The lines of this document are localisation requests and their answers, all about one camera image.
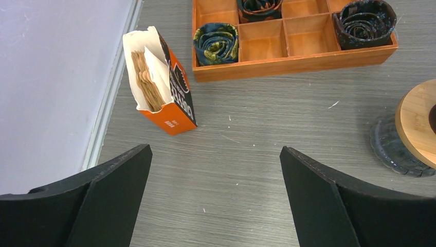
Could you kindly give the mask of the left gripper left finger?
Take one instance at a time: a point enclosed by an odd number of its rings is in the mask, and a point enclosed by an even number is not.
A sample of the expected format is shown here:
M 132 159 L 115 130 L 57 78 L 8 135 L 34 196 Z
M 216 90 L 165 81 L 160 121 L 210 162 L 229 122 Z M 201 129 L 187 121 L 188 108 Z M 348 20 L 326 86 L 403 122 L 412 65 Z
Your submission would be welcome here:
M 1 195 L 1 246 L 129 246 L 152 156 L 141 144 L 26 194 Z

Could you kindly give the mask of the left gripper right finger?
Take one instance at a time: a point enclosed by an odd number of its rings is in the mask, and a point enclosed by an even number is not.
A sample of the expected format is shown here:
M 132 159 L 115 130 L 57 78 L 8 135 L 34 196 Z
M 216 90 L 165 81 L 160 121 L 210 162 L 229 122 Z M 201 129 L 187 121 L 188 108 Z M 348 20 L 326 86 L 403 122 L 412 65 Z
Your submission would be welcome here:
M 435 198 L 362 181 L 283 147 L 300 246 L 435 246 Z

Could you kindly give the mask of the grey glass server jug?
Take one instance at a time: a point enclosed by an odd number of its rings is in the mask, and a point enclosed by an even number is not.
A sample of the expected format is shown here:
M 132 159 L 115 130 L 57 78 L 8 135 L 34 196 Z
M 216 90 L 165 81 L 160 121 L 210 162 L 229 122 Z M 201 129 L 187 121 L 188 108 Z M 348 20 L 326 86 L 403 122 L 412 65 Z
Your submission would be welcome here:
M 435 169 L 421 162 L 403 144 L 394 115 L 376 118 L 370 129 L 370 145 L 376 157 L 394 172 L 413 178 L 435 175 Z

